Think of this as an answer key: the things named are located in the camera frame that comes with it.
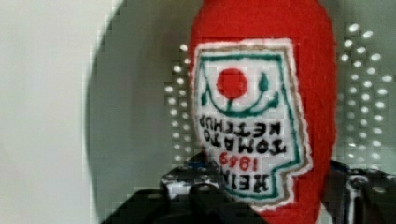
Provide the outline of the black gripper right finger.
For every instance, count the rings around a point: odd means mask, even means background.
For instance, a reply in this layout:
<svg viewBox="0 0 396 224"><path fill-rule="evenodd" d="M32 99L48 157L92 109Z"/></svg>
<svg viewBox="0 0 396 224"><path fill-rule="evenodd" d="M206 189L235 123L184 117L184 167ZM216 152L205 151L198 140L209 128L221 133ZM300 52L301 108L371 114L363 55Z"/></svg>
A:
<svg viewBox="0 0 396 224"><path fill-rule="evenodd" d="M396 177L331 161L321 201L333 224L396 224Z"/></svg>

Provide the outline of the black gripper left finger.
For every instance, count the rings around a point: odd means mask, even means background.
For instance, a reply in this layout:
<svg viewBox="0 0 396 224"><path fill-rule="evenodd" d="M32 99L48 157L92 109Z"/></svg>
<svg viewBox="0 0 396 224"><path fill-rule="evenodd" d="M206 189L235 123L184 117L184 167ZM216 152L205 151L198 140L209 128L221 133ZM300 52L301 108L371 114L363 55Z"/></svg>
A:
<svg viewBox="0 0 396 224"><path fill-rule="evenodd" d="M203 153L171 170L157 189L142 189L101 224L267 224L247 203L219 186Z"/></svg>

